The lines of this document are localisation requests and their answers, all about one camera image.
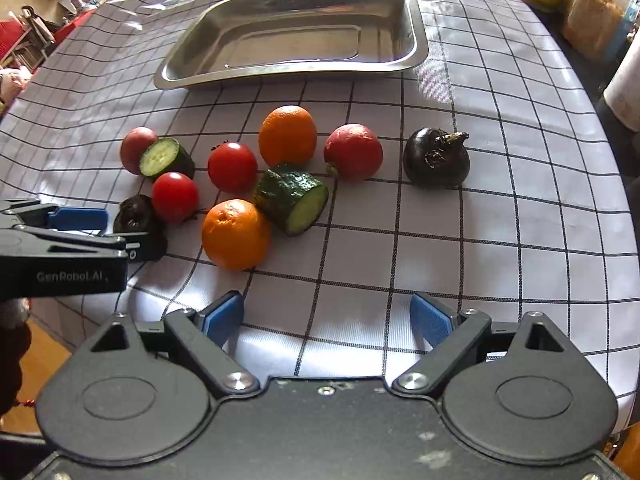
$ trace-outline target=red cloth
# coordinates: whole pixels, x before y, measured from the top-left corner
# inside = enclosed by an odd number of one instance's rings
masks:
[[[0,22],[0,59],[6,56],[23,32],[22,25],[16,20]]]
[[[75,18],[71,23],[67,23],[59,31],[54,32],[53,37],[56,40],[56,45],[62,43],[62,40],[64,40],[69,34],[71,34],[72,30],[74,30],[76,27],[79,27],[79,25],[82,25],[82,22],[84,22],[89,16],[91,16],[94,13],[94,10],[95,9],[88,10],[87,12],[80,14],[80,16]]]

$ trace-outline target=table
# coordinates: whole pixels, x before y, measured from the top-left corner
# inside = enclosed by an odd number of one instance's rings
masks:
[[[152,77],[172,43],[220,0],[115,0],[73,31],[0,123],[5,196],[37,194],[106,208],[150,192],[122,170],[120,139],[135,126],[176,136],[198,171],[203,213],[172,229],[169,254],[133,267],[121,294],[38,300],[33,313],[70,348],[114,310],[159,319],[246,295],[229,351],[267,374],[391,380],[426,350],[408,324],[424,290],[453,308],[516,321],[541,310],[618,396],[617,428],[636,391],[640,274],[616,163],[593,107],[545,27],[519,0],[419,0],[425,63],[374,80],[159,91]],[[257,153],[262,119],[300,104],[322,136],[372,127],[385,161],[357,185],[324,175],[322,137],[308,168],[330,186],[319,221],[299,238],[274,232],[267,259],[227,272],[200,247],[204,212],[229,198],[208,181],[210,149],[239,140]],[[470,134],[460,189],[425,192],[401,167],[424,126]]]

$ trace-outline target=white cylinder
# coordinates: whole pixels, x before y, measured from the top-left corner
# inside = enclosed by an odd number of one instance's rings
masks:
[[[637,36],[603,97],[622,124],[633,132],[640,131],[640,40]]]

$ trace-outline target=black round vegetable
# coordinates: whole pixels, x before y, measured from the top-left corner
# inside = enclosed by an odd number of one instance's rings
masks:
[[[464,132],[418,130],[409,137],[402,154],[406,176],[421,187],[459,186],[470,169],[469,154],[463,146],[468,138]]]
[[[120,212],[113,221],[114,233],[162,233],[164,222],[156,216],[147,195],[135,195],[120,204]]]

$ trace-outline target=cucumber skin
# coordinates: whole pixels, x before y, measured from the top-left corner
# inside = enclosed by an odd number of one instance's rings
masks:
[[[148,150],[151,149],[156,142],[154,142],[147,149]],[[196,173],[196,165],[195,165],[193,159],[191,158],[191,155],[189,155],[189,153],[187,153],[187,150],[185,150],[181,144],[180,144],[180,149],[178,150],[178,154],[174,158],[174,161],[171,164],[169,164],[160,173],[149,175],[149,174],[144,173],[144,171],[142,171],[142,168],[140,168],[140,173],[142,173],[143,176],[148,176],[149,178],[151,178],[153,180],[155,180],[156,178],[158,178],[162,174],[171,173],[172,171],[176,171],[177,173],[184,174],[184,175],[188,176],[192,180],[193,180],[193,176]]]
[[[254,204],[287,236],[297,236],[304,231],[295,234],[287,232],[287,219],[298,200],[318,186],[326,188],[324,183],[306,171],[300,171],[289,164],[279,164],[267,170],[258,181],[254,192]],[[325,205],[326,201],[318,212],[318,217],[322,214]]]

